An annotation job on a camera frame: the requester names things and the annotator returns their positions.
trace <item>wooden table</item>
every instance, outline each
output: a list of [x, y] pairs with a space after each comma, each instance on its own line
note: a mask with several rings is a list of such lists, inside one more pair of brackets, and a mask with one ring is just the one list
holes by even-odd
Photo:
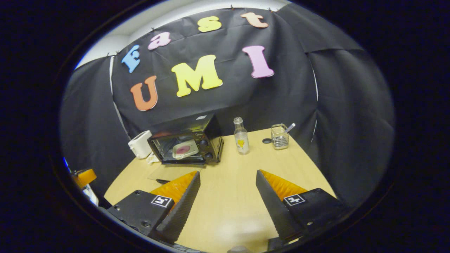
[[[289, 148], [275, 150], [262, 143], [270, 129], [248, 133], [250, 153], [240, 155], [234, 136], [224, 136], [221, 162], [200, 170], [201, 186], [188, 220], [176, 243], [212, 253], [225, 253], [243, 245], [253, 252], [267, 250], [267, 240], [278, 237], [275, 226], [256, 188], [256, 172], [265, 170], [307, 190], [322, 188], [336, 196], [317, 166], [293, 138]], [[105, 194], [112, 205], [134, 190], [160, 187], [156, 176], [172, 180], [198, 170], [195, 166], [147, 164], [134, 159]]]

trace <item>toaster oven glass window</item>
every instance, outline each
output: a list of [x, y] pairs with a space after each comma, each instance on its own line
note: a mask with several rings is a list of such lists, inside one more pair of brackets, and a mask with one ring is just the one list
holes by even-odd
[[191, 135], [158, 139], [152, 142], [157, 147], [164, 161], [181, 159], [198, 162], [204, 161]]

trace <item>bottle cap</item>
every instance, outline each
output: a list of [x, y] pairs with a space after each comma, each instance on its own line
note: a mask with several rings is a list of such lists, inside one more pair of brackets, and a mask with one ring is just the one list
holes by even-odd
[[241, 117], [236, 117], [236, 118], [234, 118], [233, 122], [234, 122], [235, 124], [241, 124], [242, 122], [244, 122], [244, 120], [242, 120]]

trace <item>toaster oven door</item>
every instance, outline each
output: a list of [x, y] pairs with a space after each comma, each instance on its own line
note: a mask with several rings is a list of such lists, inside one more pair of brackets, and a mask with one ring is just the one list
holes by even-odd
[[151, 140], [156, 147], [163, 164], [190, 163], [204, 164], [205, 159], [200, 154], [192, 135], [164, 137]]

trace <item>toaster oven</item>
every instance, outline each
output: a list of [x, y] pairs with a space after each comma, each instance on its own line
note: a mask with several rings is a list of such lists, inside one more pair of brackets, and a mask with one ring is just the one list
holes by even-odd
[[214, 114], [189, 116], [150, 127], [148, 144], [162, 164], [218, 163], [223, 148]]

